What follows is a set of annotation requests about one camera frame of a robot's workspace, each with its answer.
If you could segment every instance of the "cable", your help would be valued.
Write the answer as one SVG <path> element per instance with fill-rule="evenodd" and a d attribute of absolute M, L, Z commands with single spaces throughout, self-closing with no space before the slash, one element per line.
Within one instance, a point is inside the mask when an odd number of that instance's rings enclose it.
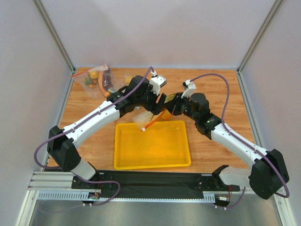
<path fill-rule="evenodd" d="M 99 203 L 95 203 L 95 204 L 91 204 L 90 206 L 101 206 L 101 205 L 104 205 L 106 203 L 108 203 L 109 201 L 111 201 L 113 198 L 116 197 L 116 195 L 119 193 L 120 191 L 120 183 L 117 182 L 117 181 L 114 181 L 114 180 L 108 180 L 108 181 L 89 181 L 89 180 L 86 180 L 78 175 L 76 175 L 81 181 L 84 181 L 84 182 L 87 182 L 87 183 L 90 183 L 90 184 L 109 184 L 109 183 L 113 183 L 113 184 L 117 184 L 118 185 L 118 189 L 117 191 L 115 192 L 114 195 L 112 195 L 109 199 L 103 201 L 103 202 L 99 202 Z M 66 212 L 66 211 L 69 211 L 69 210 L 72 210 L 72 209 L 75 209 L 75 208 L 78 208 L 78 207 L 82 207 L 84 206 L 83 204 L 81 205 L 76 205 L 76 206 L 72 206 L 70 208 L 67 208 L 67 209 L 64 209 L 64 210 L 58 210 L 58 211 L 54 211 L 54 212 L 47 212 L 47 211 L 44 211 L 41 209 L 40 205 L 37 206 L 38 210 L 41 211 L 42 213 L 45 213 L 45 214 L 57 214 L 57 213 L 63 213 L 63 212 Z"/>
<path fill-rule="evenodd" d="M 222 110 L 222 125 L 223 127 L 225 128 L 225 130 L 231 134 L 234 138 L 236 138 L 238 141 L 240 141 L 241 143 L 243 143 L 244 145 L 246 145 L 247 147 L 251 148 L 252 150 L 254 150 L 257 154 L 259 154 L 269 165 L 270 167 L 274 170 L 274 172 L 276 173 L 276 175 L 279 177 L 284 189 L 285 189 L 285 192 L 286 192 L 286 195 L 283 195 L 283 194 L 280 194 L 278 192 L 276 192 L 275 194 L 280 196 L 280 197 L 283 197 L 283 198 L 288 198 L 290 196 L 290 192 L 288 190 L 288 187 L 284 181 L 284 179 L 282 178 L 281 174 L 279 173 L 279 171 L 277 170 L 277 168 L 274 166 L 274 164 L 264 155 L 262 154 L 260 151 L 258 151 L 257 149 L 255 149 L 253 146 L 249 145 L 246 141 L 242 140 L 240 137 L 236 136 L 235 134 L 233 134 L 228 128 L 227 126 L 225 125 L 225 121 L 224 121 L 224 116 L 225 116 L 225 111 L 226 111 L 226 108 L 227 108 L 227 105 L 228 105 L 228 101 L 229 101 L 229 97 L 230 97 L 230 86 L 229 86 L 229 83 L 228 81 L 226 80 L 225 77 L 223 77 L 222 75 L 220 74 L 216 74 L 216 73 L 207 73 L 207 74 L 203 74 L 203 75 L 199 75 L 197 77 L 195 77 L 194 79 L 191 79 L 190 81 L 194 81 L 194 80 L 197 80 L 199 78 L 202 78 L 202 77 L 205 77 L 205 76 L 208 76 L 208 75 L 215 75 L 215 76 L 218 76 L 220 78 L 222 78 L 226 85 L 227 85 L 227 97 L 226 97 L 226 101 L 225 101 L 225 105 L 224 105 L 224 108 Z"/>
<path fill-rule="evenodd" d="M 143 81 L 146 79 L 147 75 L 149 74 L 149 72 L 152 71 L 152 72 L 155 72 L 155 70 L 153 69 L 153 67 L 149 67 L 147 72 L 145 73 L 145 75 L 143 76 L 143 78 L 140 80 L 140 82 L 128 93 L 126 94 L 124 97 L 120 98 L 119 100 L 115 101 L 114 103 L 100 109 L 98 112 L 95 112 L 94 114 L 90 115 L 89 117 L 87 117 L 85 120 L 83 120 L 81 123 L 79 123 L 78 125 L 76 125 L 73 129 L 70 129 L 66 132 L 63 132 L 63 133 L 60 133 L 54 137 L 51 137 L 47 140 L 45 140 L 43 143 L 41 143 L 37 149 L 34 151 L 34 154 L 33 154 L 33 158 L 34 158 L 34 161 L 36 162 L 36 164 L 44 169 L 59 169 L 60 167 L 58 166 L 44 166 L 43 164 L 41 164 L 39 161 L 38 161 L 38 151 L 39 149 L 44 146 L 45 144 L 49 143 L 50 141 L 56 139 L 56 138 L 59 138 L 61 136 L 64 136 L 68 133 L 71 133 L 73 132 L 74 130 L 76 130 L 78 127 L 82 126 L 83 124 L 85 124 L 87 121 L 89 121 L 90 119 L 92 119 L 93 117 L 95 117 L 96 115 L 99 115 L 101 112 L 107 110 L 108 108 L 120 103 L 121 101 L 125 100 L 126 98 L 128 98 L 132 93 L 134 93 L 138 88 L 139 86 L 143 83 Z"/>

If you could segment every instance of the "toy fruit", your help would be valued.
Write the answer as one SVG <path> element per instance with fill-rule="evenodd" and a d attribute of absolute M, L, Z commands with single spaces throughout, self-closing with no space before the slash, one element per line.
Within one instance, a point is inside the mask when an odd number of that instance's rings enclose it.
<path fill-rule="evenodd" d="M 91 79 L 98 79 L 98 76 L 99 76 L 99 72 L 98 71 L 90 72 L 90 78 Z"/>

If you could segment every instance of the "orange object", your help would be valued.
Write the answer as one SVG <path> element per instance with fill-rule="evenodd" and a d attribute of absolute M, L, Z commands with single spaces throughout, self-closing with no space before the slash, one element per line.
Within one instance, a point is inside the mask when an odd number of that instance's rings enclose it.
<path fill-rule="evenodd" d="M 117 124 L 114 168 L 133 170 L 190 166 L 184 121 L 159 121 L 144 132 L 135 123 Z"/>
<path fill-rule="evenodd" d="M 161 116 L 161 118 L 162 118 L 163 120 L 169 120 L 169 119 L 171 119 L 172 117 L 173 117 L 173 115 L 172 115 L 171 113 L 169 113 L 169 111 L 166 110 L 166 109 L 165 109 L 165 111 L 163 112 L 163 114 L 162 114 L 162 116 Z"/>
<path fill-rule="evenodd" d="M 105 97 L 108 97 L 110 95 L 110 92 L 109 91 L 106 91 L 104 88 L 103 88 L 103 77 L 102 76 L 98 76 L 98 85 L 99 85 L 99 88 L 100 88 L 100 91 L 102 92 L 102 94 L 105 96 Z"/>
<path fill-rule="evenodd" d="M 147 129 L 148 127 L 150 127 L 152 124 L 154 124 L 156 121 L 159 120 L 159 118 L 161 118 L 164 113 L 165 113 L 166 109 L 157 117 L 155 118 L 153 121 L 150 121 L 144 128 Z"/>

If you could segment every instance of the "metal floor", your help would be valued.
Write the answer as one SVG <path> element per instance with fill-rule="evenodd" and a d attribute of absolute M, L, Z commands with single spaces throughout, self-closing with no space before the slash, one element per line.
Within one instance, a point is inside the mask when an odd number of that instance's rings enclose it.
<path fill-rule="evenodd" d="M 233 203 L 239 194 L 232 195 Z M 38 201 L 44 211 L 63 210 L 79 201 Z M 79 207 L 59 214 L 35 208 L 31 226 L 281 226 L 274 198 L 263 200 L 246 194 L 231 210 L 218 210 L 204 203 L 110 202 Z"/>

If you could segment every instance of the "metal frame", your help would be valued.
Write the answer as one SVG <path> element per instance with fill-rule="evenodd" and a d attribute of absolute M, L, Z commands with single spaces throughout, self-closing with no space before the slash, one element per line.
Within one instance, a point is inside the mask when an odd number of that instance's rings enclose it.
<path fill-rule="evenodd" d="M 67 65 L 70 67 L 72 74 L 74 74 L 75 68 L 74 68 L 63 44 L 61 43 L 61 41 L 55 31 L 55 28 L 52 25 L 51 20 L 41 2 L 41 0 L 33 0 L 33 3 L 35 4 L 43 21 L 45 22 L 46 27 L 49 29 L 49 32 L 52 35 L 55 43 L 57 44 L 60 52 L 62 53 L 64 60 L 66 61 Z M 278 12 L 282 3 L 283 3 L 283 0 L 275 0 L 270 12 L 268 13 L 267 17 L 265 18 L 265 21 L 263 22 L 261 28 L 259 29 L 258 33 L 256 34 L 255 39 L 253 40 L 249 50 L 247 51 L 241 64 L 237 68 L 238 82 L 239 82 L 243 100 L 244 100 L 244 103 L 246 106 L 246 111 L 247 111 L 248 118 L 249 118 L 249 121 L 251 124 L 253 136 L 254 136 L 256 144 L 260 145 L 260 146 L 262 146 L 262 143 L 263 143 L 262 136 L 260 134 L 260 131 L 258 130 L 258 124 L 257 124 L 256 118 L 253 116 L 253 113 L 252 113 L 252 104 L 250 103 L 248 93 L 245 89 L 245 83 L 244 83 L 244 79 L 242 76 L 242 71 L 243 71 L 244 67 L 246 66 L 250 56 L 252 55 L 252 53 L 254 52 L 256 47 L 258 46 L 258 43 L 260 42 L 262 36 L 268 29 L 272 19 L 274 18 L 275 14 Z M 65 107 L 66 107 L 66 104 L 67 104 L 67 101 L 69 98 L 69 94 L 70 94 L 72 85 L 73 85 L 73 80 L 70 79 L 68 89 L 67 89 L 64 101 L 63 101 L 63 105 L 62 105 L 61 111 L 59 113 L 57 122 L 56 122 L 57 125 L 59 125 L 62 120 L 62 116 L 63 116 L 64 110 L 65 110 Z M 72 191 L 71 191 L 72 178 L 73 178 L 72 173 L 34 172 L 31 183 L 28 188 L 28 191 L 26 193 L 24 202 L 22 204 L 16 225 L 17 226 L 29 225 L 32 214 L 33 214 L 36 200 L 43 198 L 43 196 L 39 197 L 39 191 L 41 191 L 41 190 L 44 191 L 43 192 L 44 194 L 49 194 L 50 192 L 53 193 L 58 190 L 59 191 L 63 190 L 63 191 L 65 191 L 65 193 L 66 192 L 67 193 L 71 193 L 71 192 L 86 193 L 86 192 L 88 192 L 88 191 L 83 191 L 83 190 L 74 191 L 74 189 L 72 189 Z M 254 194 L 254 192 L 251 189 L 247 189 L 246 194 Z M 204 192 L 204 195 L 210 196 L 211 194 L 209 192 Z M 287 226 L 295 226 L 296 222 L 294 220 L 292 210 L 291 210 L 288 200 L 281 198 L 279 196 L 276 196 L 276 195 L 274 196 L 274 199 L 275 199 L 275 202 L 277 205 L 277 209 L 278 209 L 282 224 L 285 226 L 286 225 Z"/>
<path fill-rule="evenodd" d="M 43 3 L 41 2 L 41 0 L 32 0 L 34 5 L 36 6 L 39 14 L 41 15 L 46 27 L 48 28 L 53 40 L 55 41 L 58 49 L 60 50 L 66 64 L 69 66 L 70 70 L 72 71 L 72 73 L 74 73 L 75 71 L 75 67 L 72 63 L 72 61 L 70 60 L 68 54 L 67 54 L 67 51 L 66 49 L 64 48 L 60 38 L 58 37 L 56 31 L 55 31 L 55 28 L 54 26 L 52 25 L 52 22 L 48 16 L 48 13 L 47 11 L 45 10 L 45 7 L 43 5 Z"/>
<path fill-rule="evenodd" d="M 261 40 L 262 36 L 266 32 L 267 28 L 269 27 L 271 21 L 273 20 L 275 14 L 278 12 L 281 4 L 283 3 L 284 0 L 275 0 L 272 8 L 270 9 L 267 17 L 265 18 L 263 24 L 261 25 L 259 31 L 257 32 L 250 48 L 248 49 L 245 57 L 243 58 L 241 64 L 239 65 L 237 72 L 240 73 L 244 69 L 245 65 L 247 64 L 250 56 L 252 55 L 254 49 L 257 47 L 259 41 Z"/>

